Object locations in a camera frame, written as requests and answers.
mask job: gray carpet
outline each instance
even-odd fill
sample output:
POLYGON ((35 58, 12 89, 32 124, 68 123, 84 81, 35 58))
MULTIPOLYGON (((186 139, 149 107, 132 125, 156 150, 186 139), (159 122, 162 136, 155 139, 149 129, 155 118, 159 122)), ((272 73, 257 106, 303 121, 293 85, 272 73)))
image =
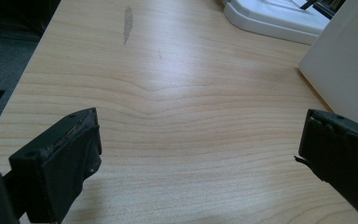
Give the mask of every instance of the gray carpet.
POLYGON ((38 41, 21 25, 0 21, 0 116, 38 41))

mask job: mark on desk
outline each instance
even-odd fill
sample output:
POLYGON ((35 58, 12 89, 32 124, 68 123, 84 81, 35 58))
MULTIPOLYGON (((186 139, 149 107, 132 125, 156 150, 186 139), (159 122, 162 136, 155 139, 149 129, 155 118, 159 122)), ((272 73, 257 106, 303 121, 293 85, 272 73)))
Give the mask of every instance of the mark on desk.
POLYGON ((124 44, 127 43, 127 40, 130 37, 131 29, 132 29, 132 8, 127 7, 126 12, 124 13, 124 44))

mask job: wooden desk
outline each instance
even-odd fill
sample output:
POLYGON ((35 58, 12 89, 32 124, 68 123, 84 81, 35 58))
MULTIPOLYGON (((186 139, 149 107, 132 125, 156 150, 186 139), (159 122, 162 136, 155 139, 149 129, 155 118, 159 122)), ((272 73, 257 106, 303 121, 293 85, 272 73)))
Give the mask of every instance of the wooden desk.
POLYGON ((0 119, 0 172, 95 106, 103 165, 65 223, 358 223, 293 158, 326 109, 296 68, 308 48, 234 27, 218 0, 62 0, 0 119))

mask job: light wood tabletop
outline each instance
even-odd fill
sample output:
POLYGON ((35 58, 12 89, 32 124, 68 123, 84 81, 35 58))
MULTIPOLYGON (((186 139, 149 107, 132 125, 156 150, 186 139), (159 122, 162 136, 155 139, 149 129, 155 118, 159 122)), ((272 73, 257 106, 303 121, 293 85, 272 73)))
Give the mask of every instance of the light wood tabletop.
POLYGON ((358 223, 293 158, 308 108, 328 109, 297 69, 310 46, 240 30, 222 10, 62 0, 0 118, 0 172, 95 106, 103 164, 64 223, 358 223))

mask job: white object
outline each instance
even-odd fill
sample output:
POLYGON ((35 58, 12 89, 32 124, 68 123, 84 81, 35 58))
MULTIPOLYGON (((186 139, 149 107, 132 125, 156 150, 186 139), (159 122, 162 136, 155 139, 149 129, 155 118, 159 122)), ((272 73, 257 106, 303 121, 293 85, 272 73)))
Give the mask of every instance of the white object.
POLYGON ((224 14, 235 26, 303 44, 311 44, 330 22, 309 7, 300 9, 306 0, 231 0, 224 14))
POLYGON ((358 0, 347 0, 299 68, 338 114, 358 122, 358 0))

